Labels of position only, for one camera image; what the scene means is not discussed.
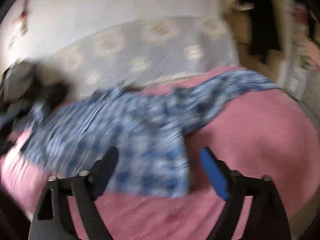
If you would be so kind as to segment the blue plaid flannel shirt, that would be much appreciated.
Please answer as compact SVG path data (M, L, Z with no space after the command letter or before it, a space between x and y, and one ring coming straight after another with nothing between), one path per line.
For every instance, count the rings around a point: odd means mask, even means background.
M231 70L163 95L127 92L122 86L99 90L32 118L21 151L39 167L71 177L90 169L114 146L119 161L109 189L184 197L190 187L184 136L206 126L230 100L275 88L257 72Z

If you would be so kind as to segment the pink fleece blanket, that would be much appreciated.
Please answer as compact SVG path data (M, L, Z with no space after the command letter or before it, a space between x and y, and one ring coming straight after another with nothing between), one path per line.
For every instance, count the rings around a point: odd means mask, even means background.
M231 67L183 81L191 88ZM174 85L140 92L163 95ZM1 185L22 210L34 212L42 189L53 173L26 159L24 131L1 158ZM271 176L289 217L298 214L319 188L319 137L298 104L275 88L247 92L230 100L201 129L184 136L190 169L189 192L169 198L117 192L107 187L96 206L115 239L205 239L222 210L200 162L200 150L210 148L233 170L249 177Z

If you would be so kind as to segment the black puffer jacket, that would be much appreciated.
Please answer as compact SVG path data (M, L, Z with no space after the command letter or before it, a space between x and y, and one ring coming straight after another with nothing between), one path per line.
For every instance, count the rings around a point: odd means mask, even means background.
M25 98L53 111L65 100L70 91L70 83L60 77L55 79L53 72L39 64L32 65L31 73L31 85L24 94Z

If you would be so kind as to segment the grey crumpled garment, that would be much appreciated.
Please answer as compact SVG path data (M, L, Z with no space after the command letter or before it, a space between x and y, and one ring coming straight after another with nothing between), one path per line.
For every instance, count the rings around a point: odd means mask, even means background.
M34 81L35 66L29 62L20 62L11 66L3 80L3 98L5 102L20 99Z

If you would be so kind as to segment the floral hanging fabric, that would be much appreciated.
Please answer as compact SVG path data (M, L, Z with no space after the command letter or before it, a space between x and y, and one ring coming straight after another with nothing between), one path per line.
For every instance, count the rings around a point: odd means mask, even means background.
M295 0L272 0L283 60L277 83L292 97L302 100L311 71L316 63L307 54L309 12Z

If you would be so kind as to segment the grey floral quilted mattress pad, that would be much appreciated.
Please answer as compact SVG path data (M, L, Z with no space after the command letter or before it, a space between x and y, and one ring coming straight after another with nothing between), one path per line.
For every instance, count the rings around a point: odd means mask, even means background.
M120 24L84 37L42 59L41 80L65 81L82 98L119 83L150 86L237 66L229 25L207 17L168 17Z

